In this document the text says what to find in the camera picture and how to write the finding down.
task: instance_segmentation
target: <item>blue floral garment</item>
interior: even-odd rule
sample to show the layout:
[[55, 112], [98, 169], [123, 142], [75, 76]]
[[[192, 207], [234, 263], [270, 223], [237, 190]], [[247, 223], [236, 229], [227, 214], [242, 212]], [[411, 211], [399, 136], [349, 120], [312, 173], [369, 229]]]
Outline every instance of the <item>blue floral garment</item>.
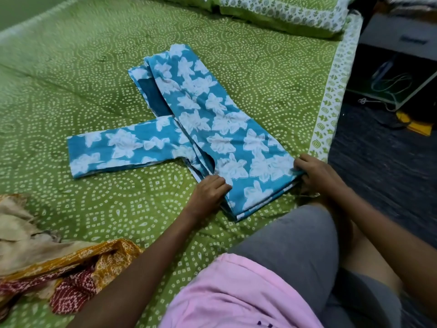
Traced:
[[158, 118], [70, 137], [74, 177], [182, 157], [198, 182], [218, 174], [232, 185], [223, 208], [236, 220], [293, 186], [294, 159], [237, 108], [188, 46], [146, 57], [129, 75]]
[[74, 178], [99, 171], [146, 167], [178, 157], [200, 168], [192, 144], [173, 116], [68, 137], [67, 144]]

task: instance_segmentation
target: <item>gray pants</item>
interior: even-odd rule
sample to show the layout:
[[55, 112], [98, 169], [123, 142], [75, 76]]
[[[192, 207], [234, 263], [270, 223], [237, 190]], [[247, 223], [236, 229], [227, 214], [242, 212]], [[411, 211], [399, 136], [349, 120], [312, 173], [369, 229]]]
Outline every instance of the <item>gray pants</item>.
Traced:
[[337, 231], [321, 207], [294, 209], [229, 253], [279, 275], [299, 292], [325, 328], [401, 327], [401, 303], [389, 287], [339, 269]]

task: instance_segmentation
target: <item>black marble floor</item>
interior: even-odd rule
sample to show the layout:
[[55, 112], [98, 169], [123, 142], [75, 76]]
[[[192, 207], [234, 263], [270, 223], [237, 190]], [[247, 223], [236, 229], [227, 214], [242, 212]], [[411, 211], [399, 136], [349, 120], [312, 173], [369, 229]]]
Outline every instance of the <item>black marble floor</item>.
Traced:
[[[356, 99], [345, 101], [329, 163], [374, 207], [437, 248], [437, 131], [425, 137], [385, 128]], [[435, 327], [407, 295], [402, 304], [404, 327]]]

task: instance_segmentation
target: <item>bed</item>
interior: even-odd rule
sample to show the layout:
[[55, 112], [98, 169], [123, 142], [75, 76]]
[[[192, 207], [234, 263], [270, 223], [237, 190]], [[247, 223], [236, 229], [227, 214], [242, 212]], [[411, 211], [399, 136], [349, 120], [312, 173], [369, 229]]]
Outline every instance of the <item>bed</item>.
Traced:
[[[127, 70], [191, 46], [235, 103], [293, 156], [326, 159], [358, 43], [350, 13], [333, 39], [259, 28], [156, 0], [74, 0], [0, 41], [0, 190], [30, 193], [40, 229], [66, 239], [149, 246], [196, 181], [180, 160], [74, 180], [66, 137], [155, 118]], [[181, 287], [232, 245], [295, 207], [287, 193], [234, 223], [219, 213], [174, 260], [138, 327], [156, 327]], [[4, 327], [62, 327], [72, 316], [21, 299]]]

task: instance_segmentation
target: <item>pillow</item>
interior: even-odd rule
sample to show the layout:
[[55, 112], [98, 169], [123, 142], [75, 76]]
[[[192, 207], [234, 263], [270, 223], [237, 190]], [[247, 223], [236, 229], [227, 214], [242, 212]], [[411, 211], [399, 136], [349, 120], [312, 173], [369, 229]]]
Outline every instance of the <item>pillow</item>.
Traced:
[[341, 32], [350, 0], [213, 0], [224, 15], [307, 37]]
[[195, 7], [203, 8], [208, 11], [211, 11], [212, 8], [212, 0], [167, 0], [176, 2], [182, 5], [192, 5]]

